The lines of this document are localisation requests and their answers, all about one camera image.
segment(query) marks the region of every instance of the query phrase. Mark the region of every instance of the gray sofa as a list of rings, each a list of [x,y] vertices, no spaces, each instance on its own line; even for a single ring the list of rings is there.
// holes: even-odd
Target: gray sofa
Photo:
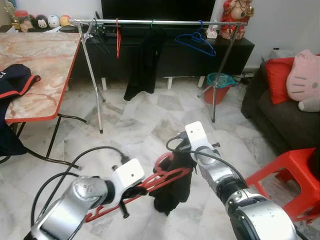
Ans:
[[[273,105],[265,63],[247,87],[241,112],[253,120],[279,154],[320,145],[319,112],[301,111],[293,100]]]

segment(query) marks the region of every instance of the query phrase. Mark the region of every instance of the red cushion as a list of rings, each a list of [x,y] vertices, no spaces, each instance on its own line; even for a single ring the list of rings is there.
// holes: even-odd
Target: red cushion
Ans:
[[[270,59],[265,65],[273,105],[290,99],[286,82],[294,64],[294,59],[294,57]]]

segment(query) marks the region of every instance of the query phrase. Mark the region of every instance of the black hanging jacket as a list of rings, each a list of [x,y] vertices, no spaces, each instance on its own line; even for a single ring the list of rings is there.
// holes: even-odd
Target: black hanging jacket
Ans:
[[[188,140],[184,140],[177,148],[187,145],[188,143]],[[164,159],[159,164],[159,167],[167,172],[178,168],[189,168],[190,172],[187,175],[149,193],[150,196],[155,197],[153,201],[154,208],[160,213],[165,213],[167,216],[170,211],[178,206],[179,203],[185,203],[188,200],[192,171],[197,165],[188,152],[174,151],[173,154],[174,158],[172,161]]]
[[[40,80],[38,75],[23,64],[13,64],[0,71],[0,156],[25,154],[27,151],[19,138],[5,122],[7,108],[15,96],[25,94],[34,82]]]
[[[165,40],[166,34],[163,29],[150,28],[141,44],[136,48],[131,60],[132,70],[124,100],[130,101],[141,91],[154,93],[157,65]]]

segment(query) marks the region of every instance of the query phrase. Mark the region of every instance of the marble floor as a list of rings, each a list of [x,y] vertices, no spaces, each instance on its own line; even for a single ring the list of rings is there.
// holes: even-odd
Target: marble floor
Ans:
[[[166,141],[194,121],[202,122],[209,141],[220,143],[220,154],[244,177],[276,157],[264,135],[240,112],[245,85],[238,84],[229,90],[216,108],[214,124],[210,119],[211,105],[197,98],[201,89],[197,88],[195,78],[173,80],[171,90],[166,89],[165,80],[159,79],[154,94],[141,92],[130,102],[123,100],[125,90],[124,83],[108,83],[108,91],[103,92],[106,102],[101,104],[104,133],[100,134],[92,85],[89,81],[74,79],[70,91],[64,96],[60,112],[85,118],[88,124],[74,119],[62,119],[50,157],[72,161],[89,148],[110,145],[139,159],[146,175],[149,175],[157,157],[167,152]],[[55,124],[56,120],[27,123],[20,139],[26,147],[45,155]],[[116,152],[102,149],[81,158],[79,165],[82,169],[72,172],[106,177],[111,174],[111,167],[119,163]],[[30,212],[36,192],[49,177],[65,169],[64,165],[45,162],[29,154],[13,156],[0,165],[0,239],[23,239],[30,230]],[[72,177],[66,178],[57,197],[71,181]],[[54,184],[43,191],[36,214]],[[288,200],[288,196],[297,194],[294,186],[290,189],[274,180],[264,185],[280,205],[282,201]],[[192,174],[188,201],[179,204],[169,216],[154,210],[153,198],[150,196],[129,203],[127,209],[129,218],[123,219],[119,210],[113,211],[84,224],[74,239],[236,239],[224,206],[200,174]],[[319,221],[298,225],[310,240],[320,239]]]

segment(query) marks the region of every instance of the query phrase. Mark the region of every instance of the plush toy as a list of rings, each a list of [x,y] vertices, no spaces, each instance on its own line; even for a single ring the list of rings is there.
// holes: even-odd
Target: plush toy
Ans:
[[[28,19],[25,19],[23,23],[20,23],[20,28],[22,32],[27,33],[28,29],[32,29],[33,26]]]
[[[48,16],[48,24],[50,28],[54,29],[60,26],[60,20],[57,15],[50,15]]]
[[[320,111],[320,56],[310,50],[298,53],[286,80],[289,97],[305,112]]]
[[[62,15],[60,17],[60,25],[62,27],[70,25],[70,23],[68,22],[69,19],[70,19],[70,17],[68,15]]]
[[[48,19],[45,15],[37,15],[36,18],[36,27],[40,29],[47,29],[48,28]]]

